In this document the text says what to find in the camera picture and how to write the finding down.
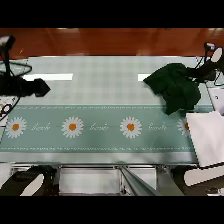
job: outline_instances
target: daisy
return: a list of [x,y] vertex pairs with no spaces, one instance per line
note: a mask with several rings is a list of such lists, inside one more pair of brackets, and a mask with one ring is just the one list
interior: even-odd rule
[[26,130],[26,121],[22,117],[15,117],[8,122],[5,130],[8,138],[17,138]]
[[82,134],[83,130],[83,121],[79,119],[78,117],[69,117],[68,119],[63,122],[62,129],[63,135],[66,136],[66,138],[75,138],[76,136],[79,136]]
[[189,126],[187,123],[187,119],[179,119],[177,123],[178,130],[182,132],[182,135],[185,137],[190,137]]
[[123,131],[123,135],[126,135],[126,138],[135,138],[141,134],[140,131],[142,130],[140,121],[134,117],[123,119],[120,127],[120,131]]

